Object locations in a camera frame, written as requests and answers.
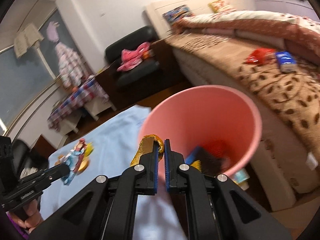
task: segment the silver screw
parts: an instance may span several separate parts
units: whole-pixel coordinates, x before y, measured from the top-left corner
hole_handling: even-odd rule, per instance
[[[143,171],[143,170],[144,170],[144,166],[141,165],[141,164],[137,164],[137,165],[134,167],[134,169],[135,169],[136,171]]]
[[[179,166],[179,169],[180,170],[182,170],[182,171],[187,171],[187,170],[189,170],[189,165],[188,164],[181,164],[180,166]]]
[[[224,175],[224,174],[219,174],[219,175],[217,176],[217,179],[218,179],[219,181],[221,181],[221,182],[225,182],[225,181],[228,179],[228,177],[227,177],[226,175]]]
[[[104,183],[107,180],[106,176],[100,175],[96,178],[98,183]]]

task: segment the human hand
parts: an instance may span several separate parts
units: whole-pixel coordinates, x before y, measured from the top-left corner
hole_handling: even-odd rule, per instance
[[[37,200],[31,201],[29,204],[23,207],[24,211],[28,215],[26,221],[22,221],[17,215],[13,212],[9,212],[12,220],[19,225],[21,228],[29,228],[28,232],[31,233],[40,223],[43,222],[43,219],[38,210]]]

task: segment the wooden floor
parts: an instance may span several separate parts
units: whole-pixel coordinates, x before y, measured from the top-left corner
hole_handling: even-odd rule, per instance
[[[137,102],[135,105],[140,105],[140,106],[147,106],[151,107],[152,109],[155,108],[159,103],[161,103],[163,100],[166,98],[174,95],[175,93],[178,93],[182,90],[188,89],[192,87],[192,85],[188,82],[182,82],[179,83],[173,87],[167,88],[165,90],[162,90],[148,98],[145,98],[139,102]],[[79,129],[78,133],[71,132],[68,136],[68,139],[65,144],[72,142],[74,140],[77,140],[84,136],[85,134],[89,133],[91,130],[95,129],[99,125],[103,124],[104,122],[108,121],[112,117],[116,116],[120,112],[128,109],[129,107],[117,111],[111,110],[111,108],[103,111],[100,113],[99,119],[95,121],[92,119],[91,116],[86,116],[84,118],[81,118],[79,121],[77,128]],[[255,199],[261,206],[263,206],[268,212],[271,212],[271,207],[269,204],[269,201],[263,191],[263,188],[259,182],[259,179],[257,175],[254,173],[254,170],[250,165],[246,167],[246,170],[248,174],[250,175],[250,178],[248,180],[249,183],[249,189],[246,190],[246,192],[253,198]]]

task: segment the checkered tablecloth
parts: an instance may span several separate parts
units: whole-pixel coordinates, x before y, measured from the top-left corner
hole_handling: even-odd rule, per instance
[[[87,80],[79,89],[72,93],[64,102],[55,109],[49,116],[48,127],[59,131],[59,122],[76,109],[84,106],[95,97],[100,97],[104,101],[109,100],[109,96],[98,84],[95,78]]]

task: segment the red plastic bag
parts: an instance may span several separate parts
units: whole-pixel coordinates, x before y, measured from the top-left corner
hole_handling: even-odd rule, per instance
[[[264,65],[275,59],[275,49],[259,48],[254,50],[246,59],[247,64]]]

